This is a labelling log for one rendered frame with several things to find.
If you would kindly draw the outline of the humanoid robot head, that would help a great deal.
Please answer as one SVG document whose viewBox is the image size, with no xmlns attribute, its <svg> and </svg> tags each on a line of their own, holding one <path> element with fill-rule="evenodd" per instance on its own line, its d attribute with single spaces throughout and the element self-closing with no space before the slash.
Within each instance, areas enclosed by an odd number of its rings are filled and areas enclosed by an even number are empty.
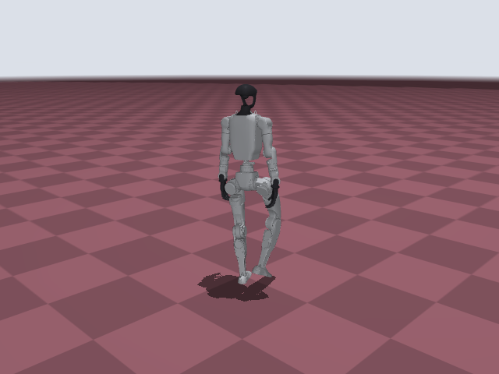
<svg viewBox="0 0 499 374">
<path fill-rule="evenodd" d="M 255 105 L 257 89 L 249 84 L 243 84 L 236 89 L 235 95 L 240 95 L 243 102 L 240 112 L 236 115 L 251 115 L 250 108 L 253 108 Z M 249 96 L 253 96 L 253 103 L 251 105 L 247 105 L 245 101 Z"/>
</svg>

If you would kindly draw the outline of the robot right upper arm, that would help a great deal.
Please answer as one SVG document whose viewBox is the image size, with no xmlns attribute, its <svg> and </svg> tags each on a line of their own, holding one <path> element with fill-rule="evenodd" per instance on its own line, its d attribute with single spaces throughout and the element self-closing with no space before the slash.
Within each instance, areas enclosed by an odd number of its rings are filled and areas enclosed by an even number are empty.
<svg viewBox="0 0 499 374">
<path fill-rule="evenodd" d="M 272 136 L 272 121 L 269 118 L 256 116 L 257 126 L 261 129 L 262 141 L 264 145 L 263 155 L 266 158 L 271 158 L 271 149 L 273 143 Z"/>
</svg>

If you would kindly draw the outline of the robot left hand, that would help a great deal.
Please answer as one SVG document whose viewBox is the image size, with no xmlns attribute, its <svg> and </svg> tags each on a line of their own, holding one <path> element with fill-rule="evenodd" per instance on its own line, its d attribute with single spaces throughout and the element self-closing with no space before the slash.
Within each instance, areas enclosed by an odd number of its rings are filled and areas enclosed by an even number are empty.
<svg viewBox="0 0 499 374">
<path fill-rule="evenodd" d="M 224 175 L 223 174 L 220 174 L 219 175 L 219 182 L 221 183 L 221 196 L 224 200 L 229 200 L 230 196 L 228 195 L 228 193 L 225 191 L 225 184 L 226 182 L 228 181 L 228 179 L 225 179 L 224 178 Z"/>
</svg>

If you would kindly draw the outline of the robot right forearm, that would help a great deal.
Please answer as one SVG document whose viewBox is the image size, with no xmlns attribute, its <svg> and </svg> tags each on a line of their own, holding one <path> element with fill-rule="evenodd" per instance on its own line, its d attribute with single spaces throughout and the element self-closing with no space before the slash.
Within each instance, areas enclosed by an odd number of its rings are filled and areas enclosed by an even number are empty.
<svg viewBox="0 0 499 374">
<path fill-rule="evenodd" d="M 272 147 L 271 149 L 271 156 L 272 158 L 267 160 L 267 166 L 268 166 L 268 171 L 269 171 L 269 175 L 271 177 L 271 184 L 273 185 L 273 181 L 275 179 L 279 180 L 279 184 L 280 185 L 280 179 L 279 179 L 279 173 L 278 173 L 278 166 L 277 166 L 277 153 L 276 153 L 276 149 L 274 147 Z"/>
</svg>

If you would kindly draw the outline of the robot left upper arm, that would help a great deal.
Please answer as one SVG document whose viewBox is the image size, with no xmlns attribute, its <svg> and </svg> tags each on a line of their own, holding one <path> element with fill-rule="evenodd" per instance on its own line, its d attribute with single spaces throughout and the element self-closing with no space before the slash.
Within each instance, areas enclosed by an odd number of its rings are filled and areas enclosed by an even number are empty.
<svg viewBox="0 0 499 374">
<path fill-rule="evenodd" d="M 221 120 L 221 153 L 222 154 L 231 154 L 231 147 L 230 147 L 230 136 L 229 136 L 229 119 L 231 116 L 224 117 Z"/>
</svg>

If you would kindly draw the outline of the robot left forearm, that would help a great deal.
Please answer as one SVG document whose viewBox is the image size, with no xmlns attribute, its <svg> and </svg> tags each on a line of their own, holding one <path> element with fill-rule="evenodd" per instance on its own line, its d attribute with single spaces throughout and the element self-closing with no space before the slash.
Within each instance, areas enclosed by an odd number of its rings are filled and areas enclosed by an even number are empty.
<svg viewBox="0 0 499 374">
<path fill-rule="evenodd" d="M 224 175 L 224 178 L 226 179 L 228 177 L 228 161 L 229 161 L 229 156 L 227 154 L 222 154 L 220 151 L 220 156 L 219 156 L 220 164 L 219 164 L 219 174 Z"/>
</svg>

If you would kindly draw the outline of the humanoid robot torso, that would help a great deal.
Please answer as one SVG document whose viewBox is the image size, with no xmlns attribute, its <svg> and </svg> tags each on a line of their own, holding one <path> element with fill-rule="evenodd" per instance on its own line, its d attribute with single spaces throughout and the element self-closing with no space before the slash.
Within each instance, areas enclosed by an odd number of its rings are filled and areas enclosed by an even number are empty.
<svg viewBox="0 0 499 374">
<path fill-rule="evenodd" d="M 229 119 L 231 151 L 235 160 L 243 161 L 240 171 L 235 173 L 235 186 L 244 191 L 255 191 L 253 182 L 255 178 L 259 178 L 258 171 L 254 171 L 251 165 L 255 162 L 249 162 L 259 159 L 262 150 L 261 129 L 257 126 L 256 116 L 261 115 L 257 112 L 251 115 L 236 115 L 235 112 Z"/>
</svg>

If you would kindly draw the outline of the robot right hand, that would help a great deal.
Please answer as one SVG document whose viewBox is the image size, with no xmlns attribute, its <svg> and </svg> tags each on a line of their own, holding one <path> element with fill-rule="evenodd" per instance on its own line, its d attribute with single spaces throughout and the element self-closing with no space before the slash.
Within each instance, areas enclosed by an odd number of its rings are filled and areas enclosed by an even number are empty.
<svg viewBox="0 0 499 374">
<path fill-rule="evenodd" d="M 273 181 L 273 185 L 271 185 L 271 188 L 273 188 L 272 195 L 270 198 L 268 198 L 268 201 L 271 200 L 271 202 L 265 206 L 266 208 L 271 208 L 275 204 L 275 201 L 276 201 L 277 196 L 278 196 L 278 188 L 280 188 L 280 186 L 278 186 L 278 184 L 279 184 L 279 180 L 275 179 Z"/>
</svg>

